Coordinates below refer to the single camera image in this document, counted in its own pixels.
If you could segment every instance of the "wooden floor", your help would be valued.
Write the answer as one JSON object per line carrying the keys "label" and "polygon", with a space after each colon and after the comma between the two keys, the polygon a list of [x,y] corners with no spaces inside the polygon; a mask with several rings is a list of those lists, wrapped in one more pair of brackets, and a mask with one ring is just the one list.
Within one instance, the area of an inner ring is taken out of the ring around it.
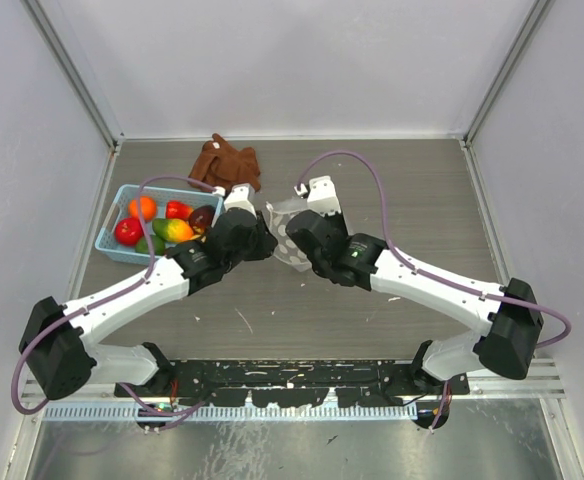
{"label": "wooden floor", "polygon": [[[201,144],[125,143],[114,167],[106,209],[122,184],[139,184],[159,174],[187,175]],[[290,198],[299,173],[315,156],[335,148],[354,150],[372,160],[381,173],[397,245],[436,266],[496,280],[458,142],[272,140],[250,145],[262,170],[257,206]],[[312,176],[325,174],[332,176],[353,230],[380,236],[379,198],[367,170],[353,159],[335,157],[312,172]],[[157,185],[183,187],[177,182]],[[82,295],[138,270],[93,250]],[[409,359],[424,340],[463,330],[461,324],[413,302],[334,286],[311,271],[298,273],[271,258],[239,265],[220,284],[144,315],[105,343],[150,341],[168,358]]]}

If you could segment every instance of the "wire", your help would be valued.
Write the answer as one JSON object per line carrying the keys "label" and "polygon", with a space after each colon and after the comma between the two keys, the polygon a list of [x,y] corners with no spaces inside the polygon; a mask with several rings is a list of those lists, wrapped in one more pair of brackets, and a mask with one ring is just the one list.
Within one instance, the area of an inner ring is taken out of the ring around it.
{"label": "wire", "polygon": [[[139,185],[139,190],[138,190],[136,198],[135,198],[135,200],[137,202],[137,209],[139,212],[142,211],[142,209],[141,209],[141,194],[143,193],[143,189],[146,186],[148,186],[150,183],[156,182],[157,180],[183,180],[183,181],[188,182],[192,185],[198,185],[199,187],[206,188],[210,191],[214,190],[214,187],[212,185],[208,185],[207,183],[203,183],[203,182],[200,182],[200,181],[195,180],[193,178],[183,177],[180,175],[159,175],[156,177],[151,177],[151,178],[144,180],[143,183],[141,183],[141,185]],[[23,415],[33,415],[33,414],[41,411],[49,403],[49,400],[45,399],[41,403],[39,403],[36,407],[27,408],[21,403],[21,399],[19,398],[19,378],[21,377],[21,372],[23,371],[23,367],[25,366],[25,364],[28,360],[28,357],[34,351],[34,349],[50,333],[52,333],[54,330],[59,328],[61,325],[64,325],[67,322],[70,322],[71,320],[73,320],[81,315],[85,315],[86,313],[88,313],[88,311],[90,311],[94,308],[101,307],[101,306],[103,306],[103,305],[105,305],[113,300],[116,300],[117,298],[121,298],[122,296],[127,295],[130,292],[133,292],[134,290],[139,288],[141,285],[144,285],[148,281],[150,276],[152,275],[152,271],[154,270],[154,264],[156,263],[155,255],[154,255],[154,244],[152,243],[152,238],[150,237],[150,231],[148,230],[148,227],[145,225],[145,222],[140,222],[140,223],[141,223],[141,229],[143,230],[143,236],[145,237],[147,244],[148,244],[148,253],[150,255],[150,263],[148,264],[148,268],[146,269],[145,275],[143,275],[143,277],[141,277],[138,281],[136,281],[132,285],[130,285],[126,288],[123,288],[123,289],[119,290],[118,292],[114,292],[113,294],[108,295],[105,298],[102,298],[100,300],[92,302],[91,304],[87,305],[87,307],[79,308],[78,310],[65,315],[64,317],[62,317],[62,318],[58,319],[57,321],[48,325],[36,337],[34,337],[32,339],[32,341],[25,347],[25,349],[23,349],[23,353],[21,353],[21,356],[19,357],[19,359],[16,362],[16,366],[14,367],[14,373],[12,374],[12,382],[10,384],[10,397],[12,399],[12,405],[14,405],[14,408],[19,413],[21,413]],[[145,405],[146,407],[149,407],[149,405],[142,404],[142,402],[139,402],[140,399],[138,396],[134,395],[134,396],[132,396],[132,398],[134,398],[137,401],[137,403],[139,403],[139,405],[141,405],[141,406]],[[175,416],[178,416],[178,415],[185,415],[185,414],[183,412],[178,412]]]}
{"label": "wire", "polygon": [[430,425],[430,433],[434,433],[434,429],[436,428],[437,423],[439,423],[439,418],[443,415],[443,409],[446,406],[447,398],[448,398],[448,388],[449,384],[446,381],[443,384],[443,391],[441,392],[441,402],[439,403],[439,408],[437,409],[436,415],[434,416],[434,420],[432,421],[432,425]]}
{"label": "wire", "polygon": [[383,189],[383,184],[381,183],[381,178],[380,178],[379,173],[377,172],[376,168],[363,155],[360,155],[360,154],[355,153],[355,152],[351,152],[349,150],[333,150],[331,152],[324,153],[323,155],[320,155],[317,158],[315,158],[314,160],[312,160],[312,162],[310,162],[310,164],[306,167],[306,169],[303,170],[303,172],[299,176],[299,180],[298,180],[296,186],[297,187],[301,186],[301,184],[303,183],[303,180],[305,179],[308,172],[312,168],[314,168],[314,166],[316,164],[318,164],[322,160],[325,160],[326,158],[333,157],[336,155],[345,155],[345,156],[357,159],[363,165],[365,165],[365,167],[370,171],[370,173],[374,177],[374,181],[376,182],[376,187],[377,187],[377,190],[379,191],[379,197],[381,200],[381,225],[383,227],[383,237],[385,238],[385,242],[387,243],[388,249],[390,250],[390,252],[392,252],[392,254],[402,264],[404,264],[406,267],[408,267],[410,270],[412,270],[412,272],[417,273],[418,275],[423,275],[424,277],[429,278],[430,280],[434,280],[435,282],[438,282],[442,285],[454,288],[456,290],[459,290],[461,292],[465,292],[465,293],[470,294],[470,295],[477,296],[479,298],[487,298],[488,300],[494,300],[496,302],[507,303],[509,305],[516,305],[519,307],[523,307],[523,308],[527,308],[530,310],[535,310],[537,312],[548,314],[548,315],[558,319],[561,323],[563,323],[564,329],[561,333],[559,333],[558,335],[556,335],[548,340],[544,340],[543,342],[537,343],[537,345],[536,345],[537,348],[542,348],[542,347],[547,347],[549,345],[553,345],[557,342],[560,342],[561,340],[563,340],[565,337],[567,337],[570,334],[570,332],[572,331],[572,323],[570,322],[570,320],[568,320],[568,318],[565,315],[563,315],[562,313],[560,313],[552,308],[544,307],[543,305],[538,305],[538,304],[532,303],[532,302],[526,302],[524,300],[519,300],[516,298],[506,297],[503,295],[494,295],[494,294],[488,293],[484,296],[483,292],[481,292],[480,290],[468,287],[466,285],[462,285],[460,283],[456,283],[452,280],[448,280],[447,278],[441,277],[441,276],[439,276],[435,273],[432,273],[432,272],[428,272],[427,270],[423,270],[420,268],[417,269],[416,266],[412,262],[410,262],[410,260],[407,257],[405,257],[405,255],[394,245],[394,242],[392,242],[392,239],[390,238],[390,231],[388,228],[388,207],[387,207],[387,199],[386,199],[386,195],[385,195],[385,190]]}
{"label": "wire", "polygon": [[419,400],[421,400],[423,397],[427,397],[428,394],[424,393],[423,395],[413,398],[412,400],[410,400],[408,403],[404,403],[403,405],[401,405],[402,407],[407,407],[408,405],[412,405],[414,402],[418,402]]}

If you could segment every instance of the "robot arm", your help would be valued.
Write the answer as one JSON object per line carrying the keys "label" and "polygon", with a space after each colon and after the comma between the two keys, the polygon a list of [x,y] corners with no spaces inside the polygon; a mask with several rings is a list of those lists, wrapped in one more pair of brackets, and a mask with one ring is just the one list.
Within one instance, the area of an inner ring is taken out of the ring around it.
{"label": "robot arm", "polygon": [[[48,335],[30,354],[27,363],[46,397],[58,400],[87,383],[125,382],[161,393],[174,376],[171,363],[154,344],[135,347],[101,345],[108,335],[144,313],[181,300],[219,282],[241,261],[272,255],[276,239],[260,212],[252,205],[249,185],[234,187],[223,213],[205,236],[183,242],[166,252],[147,270],[84,298],[59,305],[49,297],[38,302],[30,316],[19,350],[66,313],[85,313]],[[112,294],[131,290],[133,294]]]}
{"label": "robot arm", "polygon": [[[487,299],[486,295],[506,295],[535,303],[529,285],[516,279],[507,287],[481,282],[399,252],[414,265],[413,270],[388,249],[385,241],[366,234],[348,234],[330,177],[312,179],[297,193],[307,197],[309,209],[290,221],[286,233],[307,255],[317,275],[343,286],[408,298],[470,329],[445,341],[421,345],[412,374],[423,390],[483,368],[507,378],[526,377],[543,325],[541,315]],[[450,288],[419,274],[420,270],[479,290],[483,295]]]}

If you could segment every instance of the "red pepper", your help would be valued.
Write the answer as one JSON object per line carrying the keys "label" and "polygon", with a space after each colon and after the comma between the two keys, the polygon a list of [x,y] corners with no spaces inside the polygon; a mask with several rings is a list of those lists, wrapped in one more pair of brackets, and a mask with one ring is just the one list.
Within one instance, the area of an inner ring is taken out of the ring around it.
{"label": "red pepper", "polygon": [[192,207],[177,200],[170,200],[165,206],[165,218],[180,218],[187,220],[192,213]]}

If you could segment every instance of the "mango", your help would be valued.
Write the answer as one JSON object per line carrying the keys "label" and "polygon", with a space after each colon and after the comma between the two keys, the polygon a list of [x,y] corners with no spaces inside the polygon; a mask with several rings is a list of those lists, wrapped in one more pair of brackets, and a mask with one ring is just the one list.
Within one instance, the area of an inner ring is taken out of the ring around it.
{"label": "mango", "polygon": [[194,231],[188,222],[180,218],[155,218],[152,230],[166,242],[181,243],[190,240]]}

